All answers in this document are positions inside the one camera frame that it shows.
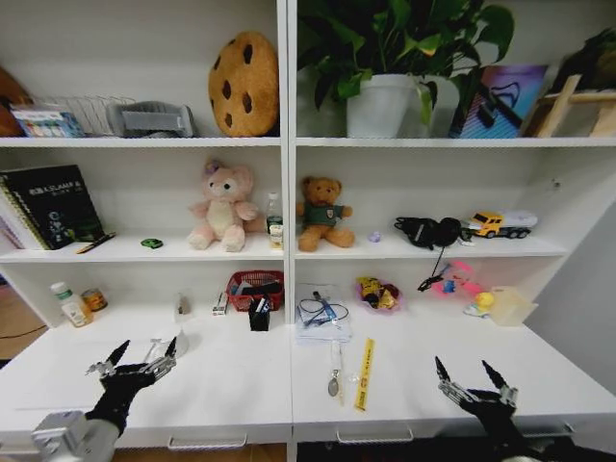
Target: yellow ruler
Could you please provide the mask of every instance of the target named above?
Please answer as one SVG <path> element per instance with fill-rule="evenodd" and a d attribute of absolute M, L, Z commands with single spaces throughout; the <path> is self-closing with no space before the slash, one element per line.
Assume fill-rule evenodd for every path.
<path fill-rule="evenodd" d="M 359 383 L 357 384 L 357 396 L 355 397 L 355 409 L 366 410 L 366 397 L 368 395 L 368 382 L 370 381 L 370 369 L 374 357 L 374 340 L 366 339 L 364 347 L 364 359 L 360 371 Z"/>

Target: red basket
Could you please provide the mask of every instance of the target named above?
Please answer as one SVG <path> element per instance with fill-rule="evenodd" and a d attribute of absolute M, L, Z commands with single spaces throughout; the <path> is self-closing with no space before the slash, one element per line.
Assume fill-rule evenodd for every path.
<path fill-rule="evenodd" d="M 252 298 L 260 299 L 262 295 L 233 295 L 231 293 L 232 287 L 237 287 L 245 281 L 251 286 L 263 286 L 270 282 L 279 282 L 283 285 L 285 283 L 285 275 L 282 271 L 239 271 L 231 276 L 229 283 L 227 284 L 227 296 L 229 301 L 233 303 L 235 309 L 238 311 L 248 311 L 250 307 L 250 301 Z M 271 311 L 277 311 L 282 303 L 282 295 L 285 293 L 284 289 L 277 294 L 268 294 L 271 304 L 273 305 Z"/>

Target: black book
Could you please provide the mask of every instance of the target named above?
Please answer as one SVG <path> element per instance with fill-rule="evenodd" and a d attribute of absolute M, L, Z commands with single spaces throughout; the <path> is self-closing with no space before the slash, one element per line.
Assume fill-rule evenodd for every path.
<path fill-rule="evenodd" d="M 77 166 L 21 168 L 0 175 L 5 192 L 49 248 L 92 242 L 105 234 Z"/>

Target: pink teddy bear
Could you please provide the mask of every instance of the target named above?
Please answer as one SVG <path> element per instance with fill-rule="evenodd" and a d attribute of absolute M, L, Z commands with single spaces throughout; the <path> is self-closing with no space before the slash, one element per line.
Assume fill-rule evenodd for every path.
<path fill-rule="evenodd" d="M 191 247 L 205 249 L 212 241 L 222 241 L 227 252 L 242 250 L 244 231 L 255 231 L 260 224 L 257 206 L 246 202 L 252 185 L 252 172 L 246 166 L 227 168 L 218 161 L 205 166 L 206 200 L 191 207 L 192 213 L 204 221 L 189 235 Z"/>

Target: pen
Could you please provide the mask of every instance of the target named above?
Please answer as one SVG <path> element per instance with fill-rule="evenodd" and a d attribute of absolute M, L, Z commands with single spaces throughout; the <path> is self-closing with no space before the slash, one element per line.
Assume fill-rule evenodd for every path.
<path fill-rule="evenodd" d="M 88 244 L 85 247 L 80 248 L 79 250 L 77 250 L 75 253 L 86 253 L 86 252 L 90 252 L 93 248 L 98 247 L 99 245 L 105 243 L 106 241 L 108 241 L 109 239 L 113 239 L 116 236 L 116 233 L 109 233 L 106 234 L 105 236 L 98 238 L 96 241 L 94 241 L 92 244 Z"/>

